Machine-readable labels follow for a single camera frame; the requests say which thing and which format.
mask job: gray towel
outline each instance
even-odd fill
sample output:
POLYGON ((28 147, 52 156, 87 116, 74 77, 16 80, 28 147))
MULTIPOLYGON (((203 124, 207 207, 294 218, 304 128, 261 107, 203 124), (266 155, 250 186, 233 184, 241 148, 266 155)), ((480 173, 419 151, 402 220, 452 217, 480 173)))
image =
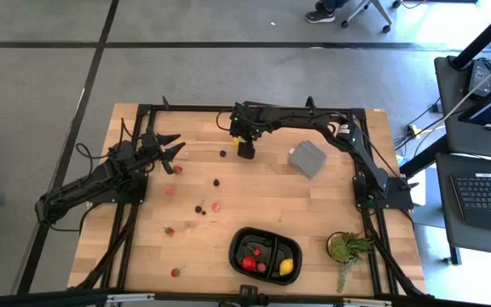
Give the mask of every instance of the gray towel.
POLYGON ((310 141, 298 144, 289 157, 289 164, 298 167, 308 178, 314 177, 326 161, 327 155, 310 141))

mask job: keyboard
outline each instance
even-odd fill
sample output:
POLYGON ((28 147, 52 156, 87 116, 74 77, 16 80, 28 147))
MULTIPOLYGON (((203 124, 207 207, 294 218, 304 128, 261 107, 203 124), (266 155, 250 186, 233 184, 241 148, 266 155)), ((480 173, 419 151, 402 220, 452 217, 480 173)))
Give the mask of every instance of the keyboard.
POLYGON ((491 173, 456 173, 451 178, 464 222, 491 229, 491 173))

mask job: black plastic tray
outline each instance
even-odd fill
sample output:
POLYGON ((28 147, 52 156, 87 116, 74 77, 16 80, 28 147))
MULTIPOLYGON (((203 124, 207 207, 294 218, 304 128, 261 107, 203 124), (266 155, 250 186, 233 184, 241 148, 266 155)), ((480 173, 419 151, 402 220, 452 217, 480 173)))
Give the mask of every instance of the black plastic tray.
POLYGON ((284 286, 298 278, 303 264, 303 252, 295 240, 265 230, 245 227, 234 235, 228 250, 228 261, 235 270, 244 275, 284 286), (247 248, 248 246, 261 248, 261 256, 254 258, 258 263, 266 264, 266 272, 242 269, 242 259, 247 256, 253 257, 253 251, 247 248), (280 276, 280 262, 287 258, 293 259, 293 271, 288 275, 280 276))

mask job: red strawberry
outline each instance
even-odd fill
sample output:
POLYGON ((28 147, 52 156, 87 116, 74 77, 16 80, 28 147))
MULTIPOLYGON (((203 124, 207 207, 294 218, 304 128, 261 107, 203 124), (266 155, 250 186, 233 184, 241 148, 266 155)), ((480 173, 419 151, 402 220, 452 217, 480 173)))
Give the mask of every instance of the red strawberry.
POLYGON ((174 188, 166 187, 166 196, 173 196, 173 195, 174 195, 174 188))
POLYGON ((172 227, 165 227, 164 228, 164 233, 167 235, 174 235, 175 231, 172 227))
POLYGON ((171 277, 178 277, 181 274, 181 270, 178 268, 175 268, 171 271, 171 277))
POLYGON ((263 254, 259 246, 255 246, 255 248, 251 248, 250 246, 248 246, 247 248, 249 248, 253 252, 253 256, 255 257, 259 257, 263 254))
POLYGON ((254 270, 257 266, 257 261, 253 257, 244 257, 242 259, 242 268, 244 270, 254 270))
POLYGON ((183 172, 183 168, 181 166, 174 166, 174 172, 179 175, 183 172))
POLYGON ((217 203, 213 203, 213 205, 211 205, 211 209, 215 212, 221 210, 221 205, 217 204, 217 203))
POLYGON ((259 271, 261 273, 266 272, 266 264, 258 263, 257 264, 257 271, 259 271))

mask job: black floor stripe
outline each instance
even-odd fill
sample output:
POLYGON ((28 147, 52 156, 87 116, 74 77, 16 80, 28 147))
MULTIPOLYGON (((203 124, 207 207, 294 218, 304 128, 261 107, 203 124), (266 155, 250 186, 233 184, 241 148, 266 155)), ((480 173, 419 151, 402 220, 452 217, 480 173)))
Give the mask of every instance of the black floor stripe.
MULTIPOLYGON (((294 48, 294 49, 398 49, 437 52, 461 52, 445 43, 330 43, 330 42, 109 42, 106 49, 164 48, 294 48)), ((491 44, 484 50, 491 52, 491 44)))
POLYGON ((99 42, 0 42, 0 48, 31 48, 31 49, 82 49, 97 48, 99 42))
MULTIPOLYGON (((109 36, 109 31, 111 30, 111 25, 117 12, 118 0, 112 0, 111 7, 107 13, 106 22, 104 24, 103 30, 100 35, 100 41, 97 44, 97 48, 92 58, 92 63, 90 64, 89 73, 84 82, 84 91, 77 105, 77 110, 73 117, 70 130, 67 134, 66 140, 64 142, 63 149, 61 151, 60 158, 58 160, 55 173, 52 177, 51 184, 49 185, 49 190, 52 188, 59 188, 64 183, 64 178, 66 177, 67 168, 69 167, 69 162, 73 154, 73 148, 75 141, 77 141, 77 136, 81 123, 83 122, 84 113, 88 105, 90 98, 90 93, 92 92, 92 87, 94 85, 95 76, 98 73, 98 68, 100 67, 101 56, 103 55, 104 44, 109 36)), ((44 226, 38 226, 35 239, 32 244, 32 249, 29 252, 28 259, 26 261, 26 266, 20 278, 20 284, 18 286, 17 294, 27 294, 30 292, 32 286, 33 278, 35 277, 35 271, 37 269, 39 259, 43 252, 44 242, 47 239, 48 228, 44 226)))
MULTIPOLYGON (((337 43, 337 42, 108 42, 109 32, 100 42, 0 42, 1 49, 168 49, 168 48, 289 48, 289 49, 390 49, 432 52, 461 52, 447 43, 337 43)), ((491 52, 491 44, 483 50, 491 52)))

